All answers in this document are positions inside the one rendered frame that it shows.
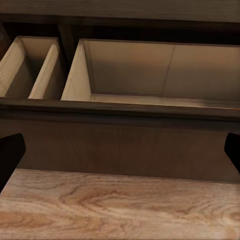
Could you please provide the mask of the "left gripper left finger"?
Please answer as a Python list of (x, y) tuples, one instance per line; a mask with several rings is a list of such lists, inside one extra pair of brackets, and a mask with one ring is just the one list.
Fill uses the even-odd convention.
[(0, 138), (0, 193), (26, 153), (22, 133)]

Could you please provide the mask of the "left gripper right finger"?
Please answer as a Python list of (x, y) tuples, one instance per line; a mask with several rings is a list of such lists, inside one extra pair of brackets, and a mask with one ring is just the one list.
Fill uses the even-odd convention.
[(224, 151), (240, 173), (240, 135), (229, 133), (225, 141)]

